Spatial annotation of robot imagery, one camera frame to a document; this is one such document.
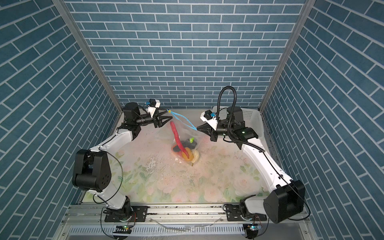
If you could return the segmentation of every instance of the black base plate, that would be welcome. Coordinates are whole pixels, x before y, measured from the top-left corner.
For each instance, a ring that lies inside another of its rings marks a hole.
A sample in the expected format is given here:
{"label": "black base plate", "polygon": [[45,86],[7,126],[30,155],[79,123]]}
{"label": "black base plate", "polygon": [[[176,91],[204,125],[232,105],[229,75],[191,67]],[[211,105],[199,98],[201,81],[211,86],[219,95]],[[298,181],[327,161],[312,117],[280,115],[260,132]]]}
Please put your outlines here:
{"label": "black base plate", "polygon": [[[228,210],[227,212],[228,222],[244,221],[244,219],[241,217],[239,205],[228,204],[224,206],[224,209]],[[256,215],[260,218],[260,221],[266,221],[266,215],[264,214],[256,214]]]}
{"label": "black base plate", "polygon": [[228,204],[224,206],[224,209],[227,210],[227,221],[228,222],[236,222],[243,221],[240,215],[239,205]]}
{"label": "black base plate", "polygon": [[[136,213],[136,222],[145,222],[145,218],[147,217],[148,206],[132,206],[133,216]],[[118,219],[115,219],[113,214],[106,215],[105,222],[121,222]]]}

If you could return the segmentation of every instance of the metal frame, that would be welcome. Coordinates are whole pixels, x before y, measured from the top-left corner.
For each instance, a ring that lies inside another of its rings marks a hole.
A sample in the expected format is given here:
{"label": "metal frame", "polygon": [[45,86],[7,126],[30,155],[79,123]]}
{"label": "metal frame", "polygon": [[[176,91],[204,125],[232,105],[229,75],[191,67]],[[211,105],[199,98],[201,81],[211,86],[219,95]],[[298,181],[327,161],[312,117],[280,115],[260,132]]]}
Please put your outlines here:
{"label": "metal frame", "polygon": [[[136,222],[136,226],[147,227],[148,229],[153,229],[154,226],[160,227],[159,225],[156,225],[155,221],[158,221],[161,224],[178,227],[180,225],[193,226],[201,224],[209,225],[213,223],[213,226],[215,227],[227,227],[229,224],[237,227],[238,224],[249,223],[249,221],[243,220],[228,222],[226,212],[222,209],[223,203],[132,203],[132,206],[135,205],[146,205],[149,207],[146,221]],[[68,237],[72,226],[100,228],[100,214],[102,207],[104,207],[104,205],[101,206],[100,204],[93,203],[70,205],[53,240],[65,240]],[[306,216],[305,212],[297,214],[295,217],[302,218],[304,216]],[[302,221],[292,221],[287,219],[280,224],[282,223],[297,223],[300,225],[305,240],[317,240],[316,238],[313,238],[315,235],[313,235],[313,231],[311,231],[309,219]],[[103,228],[111,228],[121,224],[103,222]]]}
{"label": "metal frame", "polygon": [[262,121],[263,121],[263,128],[264,128],[264,139],[267,144],[267,147],[269,149],[270,155],[273,159],[276,160],[276,163],[284,169],[283,163],[281,162],[280,155],[278,151],[276,150],[276,144],[272,138],[271,132],[269,131],[269,128],[265,122],[265,117],[263,113],[260,113],[262,116]]}
{"label": "metal frame", "polygon": [[118,127],[119,123],[120,123],[120,118],[121,118],[121,115],[122,113],[119,113],[115,122],[113,123],[113,126],[112,126],[112,129],[111,131],[109,132],[109,135],[108,136],[111,136],[115,131],[116,131],[116,128]]}
{"label": "metal frame", "polygon": [[107,91],[109,97],[111,98],[112,102],[115,104],[116,108],[120,113],[122,113],[122,107],[121,104],[116,97],[112,87],[110,86],[106,76],[103,73],[103,70],[101,69],[99,63],[97,62],[96,58],[94,57],[90,47],[88,46],[88,43],[85,41],[85,38],[83,34],[80,31],[79,26],[76,24],[72,14],[70,13],[67,5],[65,4],[64,0],[52,0],[53,4],[59,11],[61,17],[63,18],[64,22],[66,23],[67,27],[71,31],[73,37],[75,38],[76,42],[80,46],[80,49],[83,51],[85,57],[88,59],[90,65],[92,66],[93,70],[95,71],[96,75],[99,78],[99,81],[104,86],[105,90]]}
{"label": "metal frame", "polygon": [[291,36],[288,40],[288,43],[286,47],[284,48],[284,52],[281,55],[281,59],[279,61],[279,64],[277,65],[275,72],[273,73],[273,76],[271,78],[271,82],[269,83],[269,86],[265,92],[264,98],[262,102],[260,103],[259,111],[263,112],[263,110],[266,107],[266,104],[272,94],[273,89],[276,86],[277,81],[279,80],[279,77],[281,76],[281,73],[283,71],[283,68],[285,64],[287,63],[288,57],[292,52],[293,47],[295,46],[295,43],[297,39],[299,38],[300,32],[303,29],[304,23],[307,20],[312,7],[314,5],[314,2],[316,0],[307,0],[301,10],[301,13],[299,15],[299,18],[297,19],[297,22],[292,30]]}

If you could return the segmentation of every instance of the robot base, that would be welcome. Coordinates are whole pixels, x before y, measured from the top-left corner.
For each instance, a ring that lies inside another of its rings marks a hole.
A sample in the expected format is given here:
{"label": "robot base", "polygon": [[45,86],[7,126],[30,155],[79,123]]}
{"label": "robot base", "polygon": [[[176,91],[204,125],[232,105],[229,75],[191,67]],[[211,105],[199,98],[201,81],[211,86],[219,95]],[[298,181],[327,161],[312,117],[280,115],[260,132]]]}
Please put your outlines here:
{"label": "robot base", "polygon": [[229,222],[237,222],[237,221],[242,221],[244,218],[245,219],[253,219],[255,215],[257,215],[257,220],[260,219],[260,221],[266,221],[266,215],[265,214],[251,214],[246,210],[247,214],[243,209],[247,209],[244,205],[242,206],[242,202],[240,200],[240,204],[225,204],[224,208],[227,212],[227,221]]}
{"label": "robot base", "polygon": [[144,222],[147,217],[148,206],[133,206],[126,196],[124,206],[121,209],[110,209],[107,208],[103,211],[106,214],[105,222],[135,222],[131,217],[136,217],[136,222]]}

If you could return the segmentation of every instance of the red toy pepper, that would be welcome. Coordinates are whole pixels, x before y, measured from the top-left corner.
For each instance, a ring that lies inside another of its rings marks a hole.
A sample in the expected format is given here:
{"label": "red toy pepper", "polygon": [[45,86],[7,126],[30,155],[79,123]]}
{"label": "red toy pepper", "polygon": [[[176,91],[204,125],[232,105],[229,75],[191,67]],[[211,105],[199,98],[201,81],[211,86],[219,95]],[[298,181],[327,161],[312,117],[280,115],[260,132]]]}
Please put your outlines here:
{"label": "red toy pepper", "polygon": [[175,135],[175,141],[177,145],[179,146],[180,150],[187,155],[187,158],[189,158],[187,150],[183,147],[181,144],[181,141],[179,139],[179,134],[177,133],[175,123],[173,121],[170,122],[170,127],[172,128],[172,132]]}

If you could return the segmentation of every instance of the wire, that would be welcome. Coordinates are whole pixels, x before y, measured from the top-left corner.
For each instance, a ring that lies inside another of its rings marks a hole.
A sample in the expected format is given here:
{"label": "wire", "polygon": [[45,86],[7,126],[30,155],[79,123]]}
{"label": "wire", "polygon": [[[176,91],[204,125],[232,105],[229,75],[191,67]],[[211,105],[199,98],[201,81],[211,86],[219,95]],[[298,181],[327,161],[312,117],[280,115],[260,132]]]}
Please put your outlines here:
{"label": "wire", "polygon": [[[259,150],[259,152],[265,152],[264,149],[262,149],[262,148],[259,147],[259,146],[256,146],[255,144],[252,144],[252,143],[250,143],[250,142],[245,142],[245,141],[242,141],[242,140],[237,140],[237,139],[235,139],[233,136],[231,136],[230,126],[231,126],[232,117],[233,117],[233,109],[235,108],[235,104],[236,104],[236,100],[237,100],[237,93],[236,93],[236,90],[235,90],[234,87],[232,87],[232,86],[226,86],[226,87],[224,87],[223,89],[221,89],[221,91],[220,91],[220,93],[219,93],[219,95],[218,95],[218,98],[217,98],[217,109],[220,109],[221,96],[223,95],[224,91],[227,90],[227,89],[230,89],[230,90],[232,90],[232,92],[233,92],[233,102],[232,102],[232,107],[231,107],[231,110],[230,110],[230,117],[229,117],[229,120],[228,120],[228,126],[227,126],[227,135],[228,135],[228,137],[229,137],[233,142],[238,142],[238,143],[242,143],[242,144],[251,146],[251,147],[256,148],[257,150]],[[216,120],[217,120],[217,121],[219,121],[219,118],[218,118],[219,112],[216,114]]]}
{"label": "wire", "polygon": [[292,219],[292,218],[288,218],[289,220],[293,220],[293,221],[301,221],[301,220],[304,220],[304,219],[307,219],[310,215],[311,215],[311,210],[310,210],[310,207],[308,206],[308,204],[305,202],[305,200],[293,189],[293,187],[283,178],[282,175],[279,174],[279,172],[275,169],[275,167],[272,165],[272,163],[269,161],[268,157],[265,155],[265,150],[262,149],[261,147],[259,146],[256,146],[250,142],[245,142],[245,141],[241,141],[241,140],[237,140],[235,138],[233,138],[233,136],[231,136],[231,132],[230,132],[230,126],[231,126],[231,122],[232,122],[232,117],[233,117],[233,109],[235,108],[235,104],[236,104],[236,100],[237,100],[237,93],[236,93],[236,90],[234,87],[232,86],[226,86],[224,87],[223,89],[221,89],[220,93],[219,93],[219,96],[217,98],[217,109],[220,109],[220,100],[221,100],[221,96],[222,94],[224,93],[225,90],[227,89],[230,89],[232,90],[233,92],[233,102],[232,102],[232,107],[230,109],[230,116],[229,116],[229,120],[228,120],[228,126],[227,126],[227,135],[229,136],[229,138],[233,141],[233,142],[238,142],[238,143],[242,143],[242,144],[245,144],[245,145],[248,145],[248,146],[251,146],[251,147],[254,147],[256,148],[257,150],[259,150],[259,152],[262,152],[265,156],[265,158],[268,160],[269,164],[272,166],[272,168],[274,169],[274,171],[277,173],[277,175],[279,175],[279,177],[297,194],[297,196],[303,200],[303,202],[305,203],[306,207],[308,208],[308,215],[306,217],[303,217],[301,219]]}
{"label": "wire", "polygon": [[284,177],[282,175],[279,174],[279,172],[275,169],[275,167],[272,165],[272,163],[269,161],[268,157],[265,155],[265,153],[263,152],[265,158],[267,159],[267,161],[269,162],[269,164],[272,166],[272,168],[274,169],[274,171],[277,173],[277,175],[279,175],[279,177],[292,189],[292,191],[294,191],[297,196],[299,196],[299,198],[301,200],[303,200],[303,202],[305,203],[305,205],[307,206],[308,208],[308,215],[306,217],[303,217],[303,218],[300,218],[300,219],[292,219],[292,218],[288,218],[289,220],[293,220],[293,221],[301,221],[301,220],[304,220],[304,219],[307,219],[310,215],[311,215],[311,210],[310,210],[310,207],[308,206],[308,204],[305,202],[305,200],[293,189],[293,187],[291,187],[291,185],[289,185],[289,183],[284,179]]}
{"label": "wire", "polygon": [[119,163],[119,165],[120,165],[120,168],[121,168],[121,182],[120,182],[120,185],[119,185],[119,187],[118,187],[118,189],[116,190],[116,192],[112,195],[112,197],[110,197],[109,199],[107,199],[107,200],[105,200],[105,201],[102,201],[102,202],[96,202],[95,201],[95,195],[96,194],[94,194],[93,195],[93,197],[92,197],[92,199],[93,199],[93,201],[96,203],[96,204],[102,204],[102,203],[106,203],[106,202],[108,202],[109,200],[111,200],[118,192],[119,192],[119,190],[120,190],[120,187],[121,187],[121,185],[122,185],[122,179],[123,179],[123,176],[124,176],[124,173],[123,173],[123,169],[122,169],[122,165],[121,165],[121,163],[120,163],[120,161],[115,157],[115,156],[113,156],[112,154],[110,154],[109,152],[107,152],[107,151],[105,151],[107,154],[109,154],[109,155],[111,155],[113,158],[115,158],[116,159],[116,161]]}
{"label": "wire", "polygon": [[234,205],[233,205],[233,204],[224,204],[224,205],[221,206],[221,208],[223,209],[223,211],[225,211],[226,213],[231,212],[230,210],[225,210],[225,209],[224,209],[224,207],[225,207],[226,205],[230,205],[230,206],[232,206],[232,207],[234,207]]}
{"label": "wire", "polygon": [[188,225],[188,226],[185,226],[184,228],[176,228],[176,227],[167,227],[165,226],[164,224],[161,224],[159,223],[158,221],[156,221],[155,219],[150,219],[151,221],[154,221],[155,223],[159,224],[160,226],[162,226],[163,228],[165,229],[169,229],[169,230],[174,230],[174,231],[180,231],[180,232],[190,232],[192,230],[192,228],[196,228],[196,227],[209,227],[209,226],[213,226],[214,224],[216,224],[218,221],[220,221],[222,218],[219,218],[217,219],[216,221],[214,221],[213,223],[211,224],[203,224],[203,225]]}
{"label": "wire", "polygon": [[148,113],[148,112],[147,112],[147,110],[145,110],[145,108],[144,108],[144,107],[145,107],[145,103],[144,103],[144,105],[141,107],[141,109],[143,109],[143,110],[144,110],[144,112]]}
{"label": "wire", "polygon": [[118,133],[119,133],[119,128],[118,127],[116,128],[116,130],[117,130],[116,134],[113,135],[113,137],[111,139],[109,139],[108,141],[106,141],[106,142],[104,142],[104,143],[102,143],[100,145],[102,146],[102,145],[105,145],[105,144],[109,143],[110,141],[112,141],[112,139],[114,139],[118,135]]}
{"label": "wire", "polygon": [[141,119],[144,119],[140,114],[138,114],[137,112],[135,112],[135,111],[132,111],[132,112],[134,112],[134,113],[136,113],[136,115],[138,115]]}
{"label": "wire", "polygon": [[132,226],[129,226],[129,227],[134,227],[136,225],[136,212],[135,213],[135,221],[133,222],[133,225]]}
{"label": "wire", "polygon": [[259,219],[260,226],[263,227],[262,221],[260,220],[259,216],[257,214],[255,214],[255,217],[257,217]]}
{"label": "wire", "polygon": [[226,109],[226,108],[220,108],[219,111],[217,112],[217,116],[219,115],[220,111],[223,110],[223,109]]}
{"label": "wire", "polygon": [[102,215],[103,215],[103,210],[104,210],[104,208],[105,208],[105,207],[102,207],[102,208],[101,208],[101,214],[100,214],[100,227],[101,227],[101,230],[102,230],[102,232],[103,232],[107,237],[110,237],[110,238],[116,240],[116,238],[111,237],[111,236],[109,236],[108,234],[106,234],[106,233],[104,232],[103,226],[102,226],[102,224],[101,224],[101,222],[102,222],[101,217],[102,217]]}
{"label": "wire", "polygon": [[224,141],[224,142],[233,142],[233,141],[225,140],[225,135],[224,135],[224,137],[223,137],[223,141]]}
{"label": "wire", "polygon": [[268,229],[268,225],[269,225],[269,218],[268,218],[268,222],[266,223],[265,230],[260,235],[257,235],[256,237],[260,237],[261,235],[265,234],[266,230]]}

